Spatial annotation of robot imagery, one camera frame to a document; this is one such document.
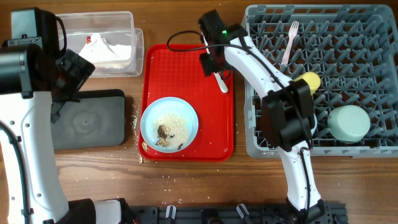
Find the white plastic spoon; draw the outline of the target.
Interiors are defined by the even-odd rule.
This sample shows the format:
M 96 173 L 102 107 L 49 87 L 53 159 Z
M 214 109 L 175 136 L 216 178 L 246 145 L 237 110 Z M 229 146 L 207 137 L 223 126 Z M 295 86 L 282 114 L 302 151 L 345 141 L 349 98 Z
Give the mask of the white plastic spoon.
M 204 41 L 205 45 L 208 46 L 208 42 L 205 40 L 204 35 L 203 35 L 203 41 Z M 209 50 L 209 49 L 206 49 L 206 51 L 207 51 L 207 54 L 210 56 L 210 50 Z M 226 84 L 225 84 L 225 82 L 223 81 L 223 79 L 222 79 L 222 77 L 220 76 L 220 74 L 219 74 L 219 73 L 214 73 L 214 72 L 213 72 L 213 75 L 214 75 L 214 77 L 215 77 L 215 79 L 216 79 L 216 81 L 217 81 L 217 84 L 218 84 L 218 86 L 219 86 L 221 92 L 222 92 L 222 93 L 227 93 L 227 92 L 228 92 L 228 87 L 226 86 Z

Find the green bowl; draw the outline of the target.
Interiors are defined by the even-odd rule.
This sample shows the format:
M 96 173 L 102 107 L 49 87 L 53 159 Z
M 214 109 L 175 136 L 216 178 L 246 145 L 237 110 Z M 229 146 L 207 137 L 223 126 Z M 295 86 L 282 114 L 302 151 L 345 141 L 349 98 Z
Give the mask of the green bowl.
M 328 116 L 328 129 L 338 141 L 355 143 L 368 133 L 371 120 L 362 108 L 355 105 L 340 106 Z

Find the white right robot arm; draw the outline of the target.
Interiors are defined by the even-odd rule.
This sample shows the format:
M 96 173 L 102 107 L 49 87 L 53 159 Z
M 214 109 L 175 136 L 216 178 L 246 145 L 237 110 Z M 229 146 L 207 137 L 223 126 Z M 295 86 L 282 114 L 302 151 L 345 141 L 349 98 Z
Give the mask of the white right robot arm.
M 325 213 L 313 176 L 310 149 L 317 122 L 310 87 L 284 75 L 260 53 L 239 24 L 227 26 L 216 10 L 198 20 L 207 51 L 200 55 L 206 76 L 237 70 L 261 99 L 261 128 L 277 149 L 287 179 L 294 223 L 310 223 Z

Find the light blue plate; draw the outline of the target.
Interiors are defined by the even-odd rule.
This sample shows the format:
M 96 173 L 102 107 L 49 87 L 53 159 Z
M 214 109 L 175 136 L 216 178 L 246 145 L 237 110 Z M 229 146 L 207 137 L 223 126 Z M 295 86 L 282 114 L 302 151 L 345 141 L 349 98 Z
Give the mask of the light blue plate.
M 199 121 L 197 112 L 185 100 L 176 97 L 164 97 L 155 100 L 143 112 L 140 131 L 147 147 L 157 152 L 166 154 L 176 153 L 181 150 L 172 150 L 167 147 L 156 146 L 157 128 L 160 125 L 171 129 L 172 134 L 180 136 L 187 148 L 198 133 Z

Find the yellow cup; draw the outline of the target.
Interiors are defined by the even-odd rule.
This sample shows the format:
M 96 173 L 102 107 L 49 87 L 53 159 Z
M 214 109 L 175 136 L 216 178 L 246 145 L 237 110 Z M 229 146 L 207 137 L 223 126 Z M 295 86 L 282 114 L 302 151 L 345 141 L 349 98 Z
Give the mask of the yellow cup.
M 299 80 L 304 80 L 308 84 L 311 95 L 313 95 L 321 85 L 320 77 L 314 72 L 306 72 L 303 75 L 297 77 L 294 81 L 297 82 Z

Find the white plastic fork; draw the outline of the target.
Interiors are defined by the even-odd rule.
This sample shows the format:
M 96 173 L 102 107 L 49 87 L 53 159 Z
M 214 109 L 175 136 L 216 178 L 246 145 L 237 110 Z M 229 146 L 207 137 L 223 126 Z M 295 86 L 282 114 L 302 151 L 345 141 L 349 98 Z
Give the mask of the white plastic fork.
M 283 55 L 282 60 L 281 60 L 281 64 L 282 65 L 287 65 L 288 62 L 289 62 L 290 52 L 291 52 L 291 49 L 292 49 L 292 45 L 293 45 L 294 39 L 297 36 L 298 29 L 299 29 L 299 21 L 293 21 L 293 23 L 292 23 L 292 25 L 290 26 L 290 29 L 289 29 L 288 43 L 287 43 L 284 55 Z

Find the white napkin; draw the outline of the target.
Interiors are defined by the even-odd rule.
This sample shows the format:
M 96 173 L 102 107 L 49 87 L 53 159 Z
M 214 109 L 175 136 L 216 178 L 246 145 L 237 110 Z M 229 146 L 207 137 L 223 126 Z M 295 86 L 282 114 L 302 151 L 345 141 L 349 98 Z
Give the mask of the white napkin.
M 122 69 L 131 59 L 130 45 L 111 45 L 99 33 L 91 36 L 91 42 L 85 44 L 79 56 L 101 68 Z

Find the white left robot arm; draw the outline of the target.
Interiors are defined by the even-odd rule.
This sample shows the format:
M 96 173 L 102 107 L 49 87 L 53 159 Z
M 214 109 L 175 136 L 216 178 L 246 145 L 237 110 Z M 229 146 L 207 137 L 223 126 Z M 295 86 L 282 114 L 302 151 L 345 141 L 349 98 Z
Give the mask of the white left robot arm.
M 12 37 L 1 47 L 1 150 L 9 223 L 136 223 L 123 198 L 69 201 L 55 163 L 51 123 L 95 66 L 58 37 L 61 18 L 37 7 L 11 14 Z

